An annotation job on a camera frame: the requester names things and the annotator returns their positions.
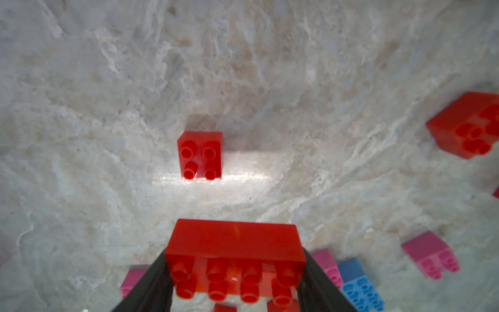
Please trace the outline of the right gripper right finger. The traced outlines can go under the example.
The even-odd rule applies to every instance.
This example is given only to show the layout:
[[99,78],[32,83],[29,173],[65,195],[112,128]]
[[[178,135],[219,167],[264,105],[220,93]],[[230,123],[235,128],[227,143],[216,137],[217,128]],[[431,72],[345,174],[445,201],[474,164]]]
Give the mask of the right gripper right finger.
[[307,262],[298,286],[300,311],[357,312],[306,249],[304,254]]

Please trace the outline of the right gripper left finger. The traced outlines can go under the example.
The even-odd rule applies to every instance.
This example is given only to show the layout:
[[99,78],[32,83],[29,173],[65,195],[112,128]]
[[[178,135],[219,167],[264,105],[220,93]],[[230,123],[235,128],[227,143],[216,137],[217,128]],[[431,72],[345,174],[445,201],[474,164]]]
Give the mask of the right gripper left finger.
[[163,250],[112,312],[170,312],[173,296],[174,282]]

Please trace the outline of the red 2x4 lego brick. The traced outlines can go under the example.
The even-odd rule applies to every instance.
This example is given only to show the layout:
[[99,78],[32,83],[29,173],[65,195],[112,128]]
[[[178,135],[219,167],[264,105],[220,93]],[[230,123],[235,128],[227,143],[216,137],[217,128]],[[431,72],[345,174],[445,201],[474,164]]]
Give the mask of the red 2x4 lego brick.
[[176,222],[165,258],[182,299],[234,295],[245,304],[270,298],[278,307],[296,298],[307,263],[295,225],[191,219]]

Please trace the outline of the red 2x2 lego brick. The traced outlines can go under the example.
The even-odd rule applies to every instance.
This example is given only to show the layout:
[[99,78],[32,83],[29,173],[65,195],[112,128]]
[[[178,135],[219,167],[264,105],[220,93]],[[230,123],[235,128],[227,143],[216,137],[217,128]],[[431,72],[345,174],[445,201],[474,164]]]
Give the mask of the red 2x2 lego brick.
[[267,312],[300,312],[300,305],[297,300],[286,307],[276,305],[272,300],[267,302]]
[[225,304],[215,304],[213,312],[238,312],[235,306]]
[[222,139],[223,132],[185,131],[178,138],[182,178],[221,179]]
[[498,142],[498,95],[466,92],[426,122],[438,147],[470,160]]

